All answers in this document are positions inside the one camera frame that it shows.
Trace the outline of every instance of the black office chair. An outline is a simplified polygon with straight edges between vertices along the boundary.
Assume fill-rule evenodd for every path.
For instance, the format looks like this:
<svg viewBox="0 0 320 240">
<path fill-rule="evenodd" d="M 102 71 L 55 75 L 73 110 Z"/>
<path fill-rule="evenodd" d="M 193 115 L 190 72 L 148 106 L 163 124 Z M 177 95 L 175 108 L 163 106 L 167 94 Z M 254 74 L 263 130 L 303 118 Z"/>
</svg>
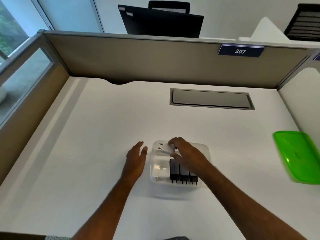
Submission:
<svg viewBox="0 0 320 240">
<path fill-rule="evenodd" d="M 149 9 L 190 13 L 190 3 L 182 1 L 149 1 Z"/>
<path fill-rule="evenodd" d="M 320 42 L 320 4 L 298 4 L 284 34 L 290 40 Z"/>
</svg>

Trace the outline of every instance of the desk surface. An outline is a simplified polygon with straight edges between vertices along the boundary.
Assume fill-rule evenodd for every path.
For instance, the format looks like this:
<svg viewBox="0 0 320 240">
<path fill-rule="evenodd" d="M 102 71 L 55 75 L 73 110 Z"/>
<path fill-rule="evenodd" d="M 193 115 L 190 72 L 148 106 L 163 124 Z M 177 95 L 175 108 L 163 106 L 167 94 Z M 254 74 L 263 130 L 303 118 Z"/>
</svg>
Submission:
<svg viewBox="0 0 320 240">
<path fill-rule="evenodd" d="M 256 110 L 170 106 L 170 88 L 249 92 Z M 0 187 L 0 231 L 71 237 L 118 180 L 137 141 L 182 136 L 209 147 L 240 189 L 301 232 L 320 236 L 320 187 L 288 178 L 272 140 L 297 127 L 273 89 L 70 77 Z M 149 159 L 114 239 L 244 239 L 208 188 L 149 179 Z"/>
</svg>

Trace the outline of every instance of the number plate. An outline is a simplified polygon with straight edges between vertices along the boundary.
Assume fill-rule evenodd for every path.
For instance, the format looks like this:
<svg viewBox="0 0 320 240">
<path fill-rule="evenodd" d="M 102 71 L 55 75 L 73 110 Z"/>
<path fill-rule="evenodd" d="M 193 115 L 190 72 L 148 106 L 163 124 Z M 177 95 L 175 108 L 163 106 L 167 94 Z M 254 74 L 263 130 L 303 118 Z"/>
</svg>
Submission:
<svg viewBox="0 0 320 240">
<path fill-rule="evenodd" d="M 320 60 L 320 53 L 313 60 Z"/>
<path fill-rule="evenodd" d="M 218 55 L 259 57 L 264 46 L 222 44 Z"/>
</svg>

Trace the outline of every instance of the green tray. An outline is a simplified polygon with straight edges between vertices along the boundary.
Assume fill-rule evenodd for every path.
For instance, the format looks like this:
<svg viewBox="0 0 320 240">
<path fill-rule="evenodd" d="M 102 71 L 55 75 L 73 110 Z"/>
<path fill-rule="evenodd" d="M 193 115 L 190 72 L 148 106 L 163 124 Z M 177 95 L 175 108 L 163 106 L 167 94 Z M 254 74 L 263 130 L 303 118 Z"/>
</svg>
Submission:
<svg viewBox="0 0 320 240">
<path fill-rule="evenodd" d="M 320 184 L 320 154 L 308 134 L 277 131 L 273 138 L 294 178 L 304 183 Z"/>
</svg>

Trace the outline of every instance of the cubicle panel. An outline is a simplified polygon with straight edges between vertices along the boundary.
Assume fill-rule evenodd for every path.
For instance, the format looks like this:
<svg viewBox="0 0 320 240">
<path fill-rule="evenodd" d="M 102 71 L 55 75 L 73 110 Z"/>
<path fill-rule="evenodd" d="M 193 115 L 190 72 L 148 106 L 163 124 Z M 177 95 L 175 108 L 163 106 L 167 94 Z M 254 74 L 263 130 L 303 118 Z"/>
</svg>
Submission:
<svg viewBox="0 0 320 240">
<path fill-rule="evenodd" d="M 0 66 L 0 184 L 68 77 L 40 33 Z"/>
<path fill-rule="evenodd" d="M 74 76 L 275 88 L 307 48 L 266 46 L 260 57 L 218 55 L 220 43 L 61 35 L 46 32 Z"/>
</svg>

